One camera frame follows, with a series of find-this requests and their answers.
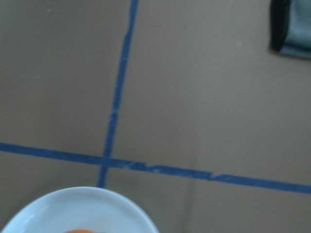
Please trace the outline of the light blue plate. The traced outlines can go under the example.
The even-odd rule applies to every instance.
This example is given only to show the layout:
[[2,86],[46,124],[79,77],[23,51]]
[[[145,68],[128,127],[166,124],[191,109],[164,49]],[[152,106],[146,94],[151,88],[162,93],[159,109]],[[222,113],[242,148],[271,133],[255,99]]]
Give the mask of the light blue plate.
[[128,198],[103,188],[72,187],[46,194],[21,209],[3,233],[157,233],[149,216]]

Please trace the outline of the orange mandarin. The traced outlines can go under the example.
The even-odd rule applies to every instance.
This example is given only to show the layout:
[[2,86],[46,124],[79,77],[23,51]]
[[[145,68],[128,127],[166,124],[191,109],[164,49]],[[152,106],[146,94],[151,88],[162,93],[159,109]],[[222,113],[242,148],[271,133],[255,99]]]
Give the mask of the orange mandarin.
[[75,230],[66,231],[65,233],[94,233],[94,232],[90,230],[86,230],[86,229],[75,229]]

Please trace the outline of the folded grey cloth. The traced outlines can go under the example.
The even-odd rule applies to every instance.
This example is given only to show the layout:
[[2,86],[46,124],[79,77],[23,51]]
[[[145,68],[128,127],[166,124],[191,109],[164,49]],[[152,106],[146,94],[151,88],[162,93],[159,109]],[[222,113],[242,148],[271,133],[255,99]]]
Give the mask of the folded grey cloth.
[[270,48],[281,54],[311,57],[311,2],[273,0],[270,5]]

